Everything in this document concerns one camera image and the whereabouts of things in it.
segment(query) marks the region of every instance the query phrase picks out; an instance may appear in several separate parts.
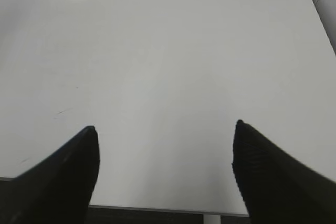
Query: white table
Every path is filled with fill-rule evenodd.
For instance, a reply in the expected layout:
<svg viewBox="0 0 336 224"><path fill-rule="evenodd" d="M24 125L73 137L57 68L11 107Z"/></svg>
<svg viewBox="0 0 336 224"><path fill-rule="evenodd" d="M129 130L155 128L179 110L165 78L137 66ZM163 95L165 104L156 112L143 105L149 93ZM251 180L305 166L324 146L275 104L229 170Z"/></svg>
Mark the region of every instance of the white table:
<svg viewBox="0 0 336 224"><path fill-rule="evenodd" d="M0 0L0 176L85 125L91 203L245 214L238 119L336 180L336 58L311 0Z"/></svg>

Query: table surface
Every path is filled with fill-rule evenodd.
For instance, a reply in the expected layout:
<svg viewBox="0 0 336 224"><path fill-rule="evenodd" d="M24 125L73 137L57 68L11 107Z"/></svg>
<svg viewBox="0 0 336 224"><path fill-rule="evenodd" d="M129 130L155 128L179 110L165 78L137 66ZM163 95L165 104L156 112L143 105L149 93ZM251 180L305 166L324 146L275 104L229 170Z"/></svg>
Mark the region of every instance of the table surface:
<svg viewBox="0 0 336 224"><path fill-rule="evenodd" d="M336 180L336 58L311 0L0 0L0 176L95 125L92 204L245 214L238 119Z"/></svg>

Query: scratch mark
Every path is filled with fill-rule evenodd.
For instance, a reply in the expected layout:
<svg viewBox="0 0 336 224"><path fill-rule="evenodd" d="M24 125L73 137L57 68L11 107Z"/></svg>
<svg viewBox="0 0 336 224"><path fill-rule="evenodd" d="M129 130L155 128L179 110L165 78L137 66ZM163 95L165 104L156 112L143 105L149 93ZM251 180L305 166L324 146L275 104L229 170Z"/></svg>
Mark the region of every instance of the scratch mark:
<svg viewBox="0 0 336 224"><path fill-rule="evenodd" d="M30 159L31 159L31 157L25 158L24 160L22 160L22 161L20 162L20 164L23 164L23 163L27 162L27 161L30 160Z"/></svg>
<svg viewBox="0 0 336 224"><path fill-rule="evenodd" d="M72 110L72 109L73 109L73 108L68 108L68 109L62 110L62 111L58 112L56 115L62 114L62 113L64 113L64 112L69 111L69 110Z"/></svg>

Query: dark floor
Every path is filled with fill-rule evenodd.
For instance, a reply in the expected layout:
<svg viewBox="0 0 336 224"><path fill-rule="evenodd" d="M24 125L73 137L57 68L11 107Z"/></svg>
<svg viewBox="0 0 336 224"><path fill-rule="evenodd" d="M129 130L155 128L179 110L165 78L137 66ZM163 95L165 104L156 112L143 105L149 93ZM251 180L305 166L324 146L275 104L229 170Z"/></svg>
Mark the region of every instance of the dark floor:
<svg viewBox="0 0 336 224"><path fill-rule="evenodd" d="M0 179L0 192L8 181ZM221 224L250 224L245 217L221 216ZM203 224L202 214L89 207L85 224Z"/></svg>

